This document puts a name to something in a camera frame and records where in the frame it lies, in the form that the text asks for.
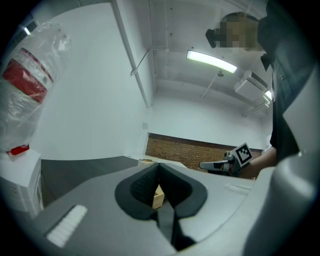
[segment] brick wall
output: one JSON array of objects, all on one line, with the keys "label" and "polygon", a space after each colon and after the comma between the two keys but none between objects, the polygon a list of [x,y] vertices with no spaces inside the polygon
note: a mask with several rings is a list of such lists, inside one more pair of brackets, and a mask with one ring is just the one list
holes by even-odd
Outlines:
[{"label": "brick wall", "polygon": [[[190,169],[206,172],[199,168],[200,162],[223,160],[225,152],[234,148],[236,147],[151,133],[145,154],[150,157],[181,162]],[[261,156],[262,150],[250,150],[253,158]]]}]

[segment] ceiling light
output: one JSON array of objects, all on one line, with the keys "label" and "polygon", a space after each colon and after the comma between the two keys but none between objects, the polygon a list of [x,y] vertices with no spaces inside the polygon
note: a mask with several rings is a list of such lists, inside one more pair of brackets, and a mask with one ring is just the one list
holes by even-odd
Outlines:
[{"label": "ceiling light", "polygon": [[30,31],[26,27],[24,28],[24,31],[26,32],[27,35],[30,35]]},{"label": "ceiling light", "polygon": [[216,66],[218,68],[224,69],[226,71],[229,71],[231,73],[234,73],[237,70],[237,67],[216,57],[206,55],[200,52],[188,50],[188,53],[186,55],[186,58],[189,60],[194,60],[198,62],[204,62],[213,66]]},{"label": "ceiling light", "polygon": [[264,94],[265,94],[265,96],[267,96],[270,100],[272,100],[272,93],[271,93],[271,91],[267,90]]}]

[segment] person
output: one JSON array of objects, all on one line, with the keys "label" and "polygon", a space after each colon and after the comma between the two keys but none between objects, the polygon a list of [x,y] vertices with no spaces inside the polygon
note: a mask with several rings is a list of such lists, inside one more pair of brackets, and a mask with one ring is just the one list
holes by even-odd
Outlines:
[{"label": "person", "polygon": [[304,33],[276,0],[268,1],[266,13],[260,20],[243,12],[230,13],[213,33],[220,47],[264,51],[261,56],[264,69],[272,68],[272,147],[241,170],[240,177],[247,179],[299,152],[283,114],[303,88],[316,61]]}]

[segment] air conditioner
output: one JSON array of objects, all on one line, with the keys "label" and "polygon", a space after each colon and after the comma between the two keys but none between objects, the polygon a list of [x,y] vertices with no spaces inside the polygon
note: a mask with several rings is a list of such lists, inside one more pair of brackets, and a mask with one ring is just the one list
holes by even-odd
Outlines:
[{"label": "air conditioner", "polygon": [[268,84],[257,74],[248,70],[244,72],[243,78],[234,86],[235,92],[250,101],[261,99],[268,90]]}]

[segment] red object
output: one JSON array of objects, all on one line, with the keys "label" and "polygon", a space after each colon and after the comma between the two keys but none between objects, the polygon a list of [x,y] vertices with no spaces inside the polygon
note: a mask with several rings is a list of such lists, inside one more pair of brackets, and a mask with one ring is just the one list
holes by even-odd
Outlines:
[{"label": "red object", "polygon": [[13,58],[10,60],[2,76],[17,89],[40,104],[47,95],[47,89],[42,83]]},{"label": "red object", "polygon": [[11,149],[11,151],[7,152],[7,153],[11,153],[13,156],[16,156],[16,155],[18,155],[22,152],[25,152],[29,149],[30,149],[29,145],[17,146],[15,148]]},{"label": "red object", "polygon": [[45,69],[44,66],[42,66],[42,64],[40,63],[40,61],[35,57],[33,56],[33,54],[28,51],[27,49],[25,48],[21,48],[21,51],[23,51],[24,53],[28,54],[36,63],[38,63],[38,65],[40,66],[40,68],[46,73],[46,75],[50,78],[51,82],[53,83],[54,80],[52,79],[51,75],[49,74],[49,72]]}]

